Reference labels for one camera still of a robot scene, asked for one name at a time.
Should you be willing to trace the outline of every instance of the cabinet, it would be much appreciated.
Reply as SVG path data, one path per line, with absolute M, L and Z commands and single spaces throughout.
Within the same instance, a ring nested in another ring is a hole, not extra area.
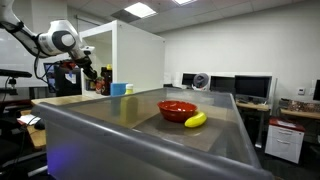
M 84 44 L 95 47 L 90 58 L 93 69 L 99 75 L 101 67 L 112 64 L 113 82 L 131 83 L 135 92 L 163 86 L 165 50 L 163 38 L 121 21 L 112 21 L 79 34 Z M 104 97 L 85 90 L 84 75 L 82 94 Z
M 299 163 L 304 131 L 301 125 L 271 119 L 265 153 Z

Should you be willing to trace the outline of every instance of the red bowl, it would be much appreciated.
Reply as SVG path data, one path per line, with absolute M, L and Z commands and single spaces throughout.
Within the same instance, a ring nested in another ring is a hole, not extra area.
M 161 101 L 157 105 L 166 120 L 179 123 L 184 123 L 197 110 L 196 105 L 183 101 Z

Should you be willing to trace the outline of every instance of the ceiling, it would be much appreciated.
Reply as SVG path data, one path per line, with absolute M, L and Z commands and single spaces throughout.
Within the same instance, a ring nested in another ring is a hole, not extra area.
M 68 6 L 109 21 L 110 15 L 136 2 L 142 2 L 158 14 L 130 24 L 152 33 L 214 21 L 303 0 L 197 0 L 178 6 L 172 0 L 67 0 Z

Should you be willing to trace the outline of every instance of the banana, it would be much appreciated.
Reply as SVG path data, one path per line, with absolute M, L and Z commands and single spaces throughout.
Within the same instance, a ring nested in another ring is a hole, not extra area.
M 204 114 L 204 112 L 196 111 L 195 115 L 187 119 L 187 121 L 184 123 L 184 126 L 193 128 L 202 125 L 204 122 L 206 122 L 207 116 Z

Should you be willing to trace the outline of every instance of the white partition wall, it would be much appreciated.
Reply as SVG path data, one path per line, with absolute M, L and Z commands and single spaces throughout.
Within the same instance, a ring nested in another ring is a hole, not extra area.
M 80 32 L 80 37 L 96 48 L 90 57 L 99 75 L 101 67 L 112 64 L 113 82 L 132 83 L 135 92 L 163 86 L 163 38 L 119 21 Z M 82 81 L 83 95 L 103 97 L 86 91 Z

